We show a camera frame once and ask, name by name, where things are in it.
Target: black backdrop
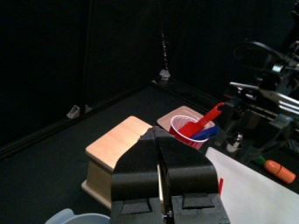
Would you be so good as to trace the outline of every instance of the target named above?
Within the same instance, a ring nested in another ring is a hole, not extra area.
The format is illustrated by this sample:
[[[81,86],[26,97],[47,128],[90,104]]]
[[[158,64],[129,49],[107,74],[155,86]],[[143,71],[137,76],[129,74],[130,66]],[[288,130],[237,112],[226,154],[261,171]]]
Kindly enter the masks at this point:
[[[242,41],[278,51],[294,27],[294,0],[165,1],[173,76],[221,98],[232,81],[253,80],[233,50]]]
[[[245,39],[280,50],[294,0],[2,1],[0,147],[143,86],[165,67],[217,98],[253,72],[233,57]]]

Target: red spatula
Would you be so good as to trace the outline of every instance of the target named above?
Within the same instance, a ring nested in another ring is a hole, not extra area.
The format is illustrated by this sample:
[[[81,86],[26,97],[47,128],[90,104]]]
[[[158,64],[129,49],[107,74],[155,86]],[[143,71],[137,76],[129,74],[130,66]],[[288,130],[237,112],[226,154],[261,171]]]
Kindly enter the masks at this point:
[[[185,136],[191,137],[194,134],[202,131],[205,125],[221,115],[224,105],[225,102],[221,102],[198,122],[187,122],[179,129],[179,132]]]

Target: orange object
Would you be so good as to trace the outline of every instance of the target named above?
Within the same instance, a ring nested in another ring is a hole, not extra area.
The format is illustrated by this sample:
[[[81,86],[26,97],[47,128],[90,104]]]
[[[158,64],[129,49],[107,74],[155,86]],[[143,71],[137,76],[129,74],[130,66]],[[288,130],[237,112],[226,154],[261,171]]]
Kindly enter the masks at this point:
[[[265,168],[288,184],[292,184],[294,182],[296,174],[292,171],[289,171],[277,161],[268,160],[265,163]]]

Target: black wall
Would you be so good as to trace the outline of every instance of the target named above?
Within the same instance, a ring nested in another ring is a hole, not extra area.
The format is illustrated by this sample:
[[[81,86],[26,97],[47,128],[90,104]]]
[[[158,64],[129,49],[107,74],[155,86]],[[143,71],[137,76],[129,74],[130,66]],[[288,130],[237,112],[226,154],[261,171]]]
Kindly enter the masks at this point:
[[[233,51],[242,41],[281,50],[294,27],[296,0],[163,1],[173,77],[218,98],[232,81],[250,81]]]
[[[234,46],[250,39],[280,49],[294,3],[2,1],[0,154],[2,146],[67,122],[73,105],[95,107],[158,77],[162,26],[173,77],[221,98],[230,81],[253,78]]]

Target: red cup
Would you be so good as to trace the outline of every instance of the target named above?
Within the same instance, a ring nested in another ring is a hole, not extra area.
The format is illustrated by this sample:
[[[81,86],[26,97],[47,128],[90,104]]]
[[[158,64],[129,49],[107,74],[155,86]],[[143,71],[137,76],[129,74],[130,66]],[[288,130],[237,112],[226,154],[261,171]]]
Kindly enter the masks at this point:
[[[203,145],[203,143],[209,140],[194,140],[189,138],[186,135],[183,135],[179,131],[179,129],[185,126],[186,123],[194,122],[197,123],[198,120],[189,117],[187,115],[177,115],[171,120],[171,129],[170,133],[175,136],[177,139],[179,139],[183,143],[189,144],[194,149],[199,149]],[[205,126],[205,129],[213,127],[215,124],[214,122],[209,122]]]

